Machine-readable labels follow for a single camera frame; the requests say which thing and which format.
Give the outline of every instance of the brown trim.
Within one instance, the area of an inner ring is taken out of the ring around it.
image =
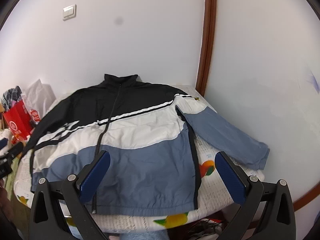
[[[196,90],[202,96],[204,96],[205,88],[207,86],[210,63],[211,63],[213,39],[214,39],[214,28],[216,23],[216,10],[217,10],[217,0],[204,1],[202,45],[201,45],[201,52],[200,52],[198,76],[196,81]]]
[[[320,195],[320,182],[318,182],[318,184],[315,185],[309,192],[307,192],[305,195],[303,195],[301,198],[299,198],[293,203],[294,211],[297,211],[300,208],[304,207],[305,205],[309,204],[319,195]]]

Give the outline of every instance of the light switch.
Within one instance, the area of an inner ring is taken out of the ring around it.
[[[77,5],[74,4],[63,8],[62,19],[64,21],[76,17],[76,6]]]

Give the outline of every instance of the jacket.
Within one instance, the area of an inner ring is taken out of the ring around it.
[[[100,150],[111,164],[93,200],[97,214],[162,216],[197,209],[201,184],[194,132],[253,169],[269,149],[177,88],[105,75],[57,104],[36,126],[26,153],[31,190],[40,178],[78,174]]]

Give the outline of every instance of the blue sleeve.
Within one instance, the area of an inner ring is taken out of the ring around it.
[[[251,169],[264,169],[270,151],[265,143],[251,138],[209,107],[195,114],[180,111],[195,133],[210,145]]]

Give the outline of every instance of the black jacket collar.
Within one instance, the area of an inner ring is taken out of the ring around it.
[[[98,85],[99,87],[113,86],[113,87],[129,87],[136,83],[138,75],[131,75],[126,77],[117,77],[109,74],[104,75],[104,81]]]

